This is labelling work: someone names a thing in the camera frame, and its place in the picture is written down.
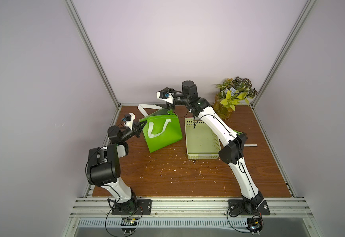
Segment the light green perforated basket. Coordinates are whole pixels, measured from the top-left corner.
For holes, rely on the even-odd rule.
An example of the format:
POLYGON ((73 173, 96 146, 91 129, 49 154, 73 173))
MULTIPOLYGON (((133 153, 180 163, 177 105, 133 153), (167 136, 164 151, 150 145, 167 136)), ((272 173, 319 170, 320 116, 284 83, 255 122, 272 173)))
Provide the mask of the light green perforated basket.
POLYGON ((186 153, 189 160, 215 160, 221 150, 219 138, 203 122, 194 118, 184 120, 186 153))

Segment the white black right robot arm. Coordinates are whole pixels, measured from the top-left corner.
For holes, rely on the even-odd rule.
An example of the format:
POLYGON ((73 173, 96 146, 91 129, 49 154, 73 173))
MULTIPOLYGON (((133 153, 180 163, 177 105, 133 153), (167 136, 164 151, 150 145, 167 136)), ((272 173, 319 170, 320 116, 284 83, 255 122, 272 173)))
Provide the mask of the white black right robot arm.
POLYGON ((193 81, 184 81, 182 91, 165 88, 160 91, 157 98, 165 101, 172 107, 185 106, 198 120, 203 121, 223 145, 219 151, 220 159, 231 168, 241 191, 244 211, 249 214, 269 213, 269 207, 263 194, 255 185, 247 169, 244 158, 244 146, 247 136, 232 130, 215 112, 210 103, 201 98, 197 86, 193 81))

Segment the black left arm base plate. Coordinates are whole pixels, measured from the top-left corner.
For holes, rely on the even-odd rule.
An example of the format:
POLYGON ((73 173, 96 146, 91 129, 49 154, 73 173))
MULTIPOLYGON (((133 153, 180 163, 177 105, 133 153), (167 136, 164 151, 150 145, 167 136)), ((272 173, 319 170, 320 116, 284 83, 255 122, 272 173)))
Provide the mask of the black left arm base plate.
POLYGON ((115 204, 111 215, 125 216, 125 215, 150 215, 152 208, 151 199, 138 199, 136 202, 130 200, 127 202, 115 204))

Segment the green insulated delivery bag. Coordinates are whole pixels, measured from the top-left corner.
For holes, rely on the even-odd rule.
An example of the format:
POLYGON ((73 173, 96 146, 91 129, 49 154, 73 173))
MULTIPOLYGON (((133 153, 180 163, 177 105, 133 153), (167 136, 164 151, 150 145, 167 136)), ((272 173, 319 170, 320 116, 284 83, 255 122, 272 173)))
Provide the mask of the green insulated delivery bag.
POLYGON ((178 116, 173 112, 157 105, 139 104, 139 112, 145 121, 143 134, 150 153, 169 146, 183 139, 178 116))

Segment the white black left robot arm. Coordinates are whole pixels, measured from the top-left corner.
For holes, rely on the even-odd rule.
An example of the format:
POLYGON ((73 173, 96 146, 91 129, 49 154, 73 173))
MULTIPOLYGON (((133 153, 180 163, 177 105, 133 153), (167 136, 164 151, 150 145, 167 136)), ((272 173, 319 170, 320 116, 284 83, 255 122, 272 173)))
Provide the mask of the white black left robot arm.
POLYGON ((127 140, 133 136, 140 137, 146 121, 134 122, 132 127, 108 128, 109 144, 92 148, 88 152, 85 175, 90 185, 102 187, 110 192, 113 198, 111 208, 124 214, 134 214, 138 211, 135 192, 121 178, 120 158, 129 154, 127 140))

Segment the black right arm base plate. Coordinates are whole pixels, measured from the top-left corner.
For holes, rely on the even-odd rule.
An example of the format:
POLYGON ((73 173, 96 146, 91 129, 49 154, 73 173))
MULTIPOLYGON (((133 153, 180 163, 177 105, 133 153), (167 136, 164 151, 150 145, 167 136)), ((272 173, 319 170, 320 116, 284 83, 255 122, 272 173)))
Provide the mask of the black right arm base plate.
POLYGON ((242 215, 248 215, 248 216, 271 215, 270 209, 265 199, 263 199, 262 202, 256 207, 241 199, 229 199, 227 202, 228 202, 228 207, 229 207, 229 212, 230 212, 229 215, 231 217, 242 216, 242 215))

